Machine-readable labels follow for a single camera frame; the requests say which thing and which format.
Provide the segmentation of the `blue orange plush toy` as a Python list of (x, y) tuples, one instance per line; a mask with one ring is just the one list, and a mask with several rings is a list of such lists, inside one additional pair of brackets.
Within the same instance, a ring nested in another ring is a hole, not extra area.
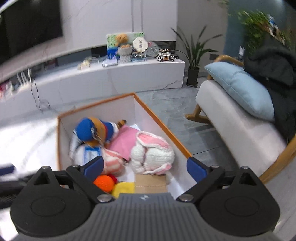
[(104, 146), (117, 137), (125, 124), (126, 120), (114, 123), (94, 117), (83, 118), (75, 127), (74, 133), (81, 142), (91, 147)]

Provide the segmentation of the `pink cloth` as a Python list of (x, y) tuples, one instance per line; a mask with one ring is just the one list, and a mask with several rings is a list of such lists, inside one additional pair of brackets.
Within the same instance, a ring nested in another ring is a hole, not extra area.
[(136, 144), (136, 135), (140, 130), (134, 126), (124, 125), (118, 135), (111, 141), (108, 149), (117, 152), (127, 162), (130, 161), (130, 153)]

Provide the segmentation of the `orange knitted ball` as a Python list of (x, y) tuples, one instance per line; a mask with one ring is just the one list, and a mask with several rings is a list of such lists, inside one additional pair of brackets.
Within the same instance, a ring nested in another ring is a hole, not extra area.
[(94, 180), (94, 185), (106, 193), (111, 193), (117, 183), (113, 175), (100, 175)]

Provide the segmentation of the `blue white card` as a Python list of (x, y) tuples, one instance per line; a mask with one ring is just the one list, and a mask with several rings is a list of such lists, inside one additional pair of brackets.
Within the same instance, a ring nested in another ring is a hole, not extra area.
[(84, 156), (83, 156), (83, 164), (88, 163), (92, 159), (97, 156), (101, 156), (101, 148), (100, 147), (84, 147)]

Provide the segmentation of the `yellow round tape measure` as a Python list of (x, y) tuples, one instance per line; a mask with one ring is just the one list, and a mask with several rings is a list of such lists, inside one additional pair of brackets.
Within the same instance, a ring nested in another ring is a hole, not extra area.
[(134, 182), (120, 182), (114, 185), (111, 192), (112, 196), (118, 198), (122, 193), (134, 193), (135, 183)]

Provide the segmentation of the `orange storage box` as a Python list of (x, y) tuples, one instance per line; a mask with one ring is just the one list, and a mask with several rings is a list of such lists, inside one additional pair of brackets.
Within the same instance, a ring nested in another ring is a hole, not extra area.
[(177, 198), (195, 185), (187, 172), (187, 159), (190, 152), (171, 132), (171, 130), (154, 114), (154, 112), (135, 94), (129, 93), (59, 114), (57, 125), (57, 168), (64, 170), (73, 160), (69, 157), (73, 130), (83, 118), (97, 118), (101, 121), (126, 124), (107, 149), (121, 154), (127, 160), (135, 145), (135, 135), (140, 131), (149, 132), (164, 138), (173, 148), (175, 159), (166, 174), (166, 189)]

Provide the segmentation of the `white marble tv console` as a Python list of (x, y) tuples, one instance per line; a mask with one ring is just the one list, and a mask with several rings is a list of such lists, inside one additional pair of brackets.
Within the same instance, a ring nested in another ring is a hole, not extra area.
[(1, 100), (1, 120), (39, 110), (40, 100), (56, 107), (83, 100), (109, 97), (129, 92), (181, 88), (185, 63), (159, 62), (150, 59), (117, 66), (103, 67), (96, 63), (90, 68), (68, 68), (37, 77)]

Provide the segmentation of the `light blue cushion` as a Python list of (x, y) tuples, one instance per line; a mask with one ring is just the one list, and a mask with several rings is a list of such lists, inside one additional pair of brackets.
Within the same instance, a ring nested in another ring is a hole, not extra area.
[(249, 114), (274, 122), (274, 107), (268, 90), (243, 67), (213, 62), (205, 66), (207, 73)]

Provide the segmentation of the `potted green plant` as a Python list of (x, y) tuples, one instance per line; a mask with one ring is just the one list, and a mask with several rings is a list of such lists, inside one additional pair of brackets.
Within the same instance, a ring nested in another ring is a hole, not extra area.
[(211, 49), (211, 48), (205, 48), (206, 44), (213, 39), (222, 37), (222, 34), (214, 35), (213, 37), (210, 37), (204, 41), (201, 41), (201, 37), (203, 36), (204, 31), (206, 30), (207, 26), (204, 25), (203, 29), (199, 33), (196, 41), (194, 41), (193, 35), (191, 35), (190, 39), (188, 40), (184, 34), (184, 32), (181, 30), (181, 28), (178, 28), (178, 30), (174, 30), (171, 28), (171, 30), (176, 34), (177, 38), (180, 39), (182, 42), (185, 52), (178, 50), (178, 52), (184, 54), (186, 57), (189, 67), (188, 67), (188, 75), (187, 75), (187, 86), (190, 87), (197, 87), (198, 85), (198, 76), (200, 71), (200, 61), (201, 57), (206, 53), (217, 53), (217, 50)]

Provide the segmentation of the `grey knitted basket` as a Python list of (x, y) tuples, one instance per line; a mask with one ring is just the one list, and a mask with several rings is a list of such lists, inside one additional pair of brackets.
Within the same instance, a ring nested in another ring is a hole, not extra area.
[(132, 46), (129, 44), (122, 45), (121, 47), (118, 48), (117, 54), (119, 55), (119, 63), (120, 64), (131, 62), (132, 61)]

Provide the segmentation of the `black white toy car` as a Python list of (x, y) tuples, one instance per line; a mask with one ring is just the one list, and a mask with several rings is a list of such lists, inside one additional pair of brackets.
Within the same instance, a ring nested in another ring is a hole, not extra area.
[(159, 49), (159, 52), (156, 56), (156, 59), (159, 62), (164, 62), (164, 61), (175, 61), (179, 57), (172, 51), (166, 48)]

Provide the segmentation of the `dark jacket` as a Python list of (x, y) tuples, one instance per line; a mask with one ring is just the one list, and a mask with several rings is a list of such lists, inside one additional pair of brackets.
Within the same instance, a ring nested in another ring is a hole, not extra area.
[(245, 58), (244, 69), (269, 92), (275, 127), (289, 143), (295, 137), (295, 52), (263, 46)]

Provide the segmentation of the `white round fan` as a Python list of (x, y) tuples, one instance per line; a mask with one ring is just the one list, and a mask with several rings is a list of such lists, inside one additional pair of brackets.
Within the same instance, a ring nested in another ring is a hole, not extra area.
[(137, 37), (133, 43), (133, 48), (136, 49), (136, 51), (142, 53), (148, 48), (148, 42), (144, 37)]

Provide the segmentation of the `black television screen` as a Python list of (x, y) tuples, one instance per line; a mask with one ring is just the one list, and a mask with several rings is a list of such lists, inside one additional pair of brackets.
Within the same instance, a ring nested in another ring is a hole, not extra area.
[(62, 35), (59, 1), (16, 1), (1, 12), (1, 63)]

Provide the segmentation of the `hanging leafy plant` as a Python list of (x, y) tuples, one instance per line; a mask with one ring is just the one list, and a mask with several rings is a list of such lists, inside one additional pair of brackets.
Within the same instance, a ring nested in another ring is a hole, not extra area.
[(238, 11), (238, 20), (243, 26), (244, 56), (249, 57), (270, 43), (268, 14), (262, 11)]

